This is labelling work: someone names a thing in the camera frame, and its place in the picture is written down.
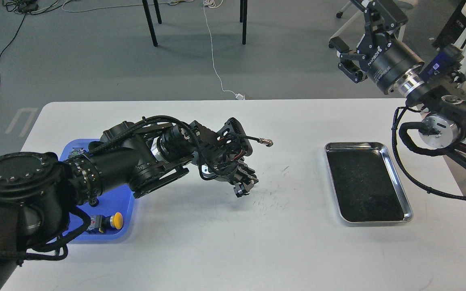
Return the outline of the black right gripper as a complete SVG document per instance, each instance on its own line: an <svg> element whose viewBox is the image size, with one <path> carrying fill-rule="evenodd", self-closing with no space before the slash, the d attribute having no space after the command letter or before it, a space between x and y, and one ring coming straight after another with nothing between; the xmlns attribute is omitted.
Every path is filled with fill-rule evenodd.
<svg viewBox="0 0 466 291"><path fill-rule="evenodd" d="M365 16L365 28L383 26L384 31L403 40L404 27L408 18L393 0L351 0L351 3ZM408 71L418 74L425 64L405 44L397 45L387 51L375 51L369 54L358 54L336 36L329 40L329 48L335 49L339 57L338 68L354 83L369 78L385 95L390 94L392 87Z"/></svg>

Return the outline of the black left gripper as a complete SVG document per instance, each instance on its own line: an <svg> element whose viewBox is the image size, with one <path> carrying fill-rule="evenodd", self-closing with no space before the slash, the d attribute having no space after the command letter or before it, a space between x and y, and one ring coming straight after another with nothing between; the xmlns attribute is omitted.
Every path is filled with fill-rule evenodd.
<svg viewBox="0 0 466 291"><path fill-rule="evenodd" d="M201 167L205 180L217 180L234 185L235 195L240 198L249 195L252 187L259 182L255 170L248 167L244 158L231 160L219 157Z"/></svg>

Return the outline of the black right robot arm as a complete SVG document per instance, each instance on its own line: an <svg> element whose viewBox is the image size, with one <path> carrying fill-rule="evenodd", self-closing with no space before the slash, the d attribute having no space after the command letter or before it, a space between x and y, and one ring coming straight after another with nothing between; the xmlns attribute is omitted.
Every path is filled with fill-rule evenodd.
<svg viewBox="0 0 466 291"><path fill-rule="evenodd" d="M461 62L466 60L459 46L443 43L427 65L396 31L408 18L392 0L354 0L364 15L364 35L354 50L339 37L329 47L338 52L338 68L351 81L371 79L383 94L399 92L405 106L394 112L392 150L398 166L416 186L427 193L466 201L436 190L412 177L396 149L399 137L416 154L447 156L466 169L466 94L460 88L466 80Z"/></svg>

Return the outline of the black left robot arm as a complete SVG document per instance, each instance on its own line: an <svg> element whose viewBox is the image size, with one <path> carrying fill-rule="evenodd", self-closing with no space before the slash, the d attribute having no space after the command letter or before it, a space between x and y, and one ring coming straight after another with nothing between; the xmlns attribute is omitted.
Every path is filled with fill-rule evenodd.
<svg viewBox="0 0 466 291"><path fill-rule="evenodd" d="M0 156L0 289L26 260L58 261L67 244L92 222L80 209L105 192L128 185L140 198L188 174L195 164L201 179L224 181L235 195L258 183L244 158L255 141L236 118L219 131L165 115L122 122L102 133L88 151L60 161L53 152Z"/></svg>

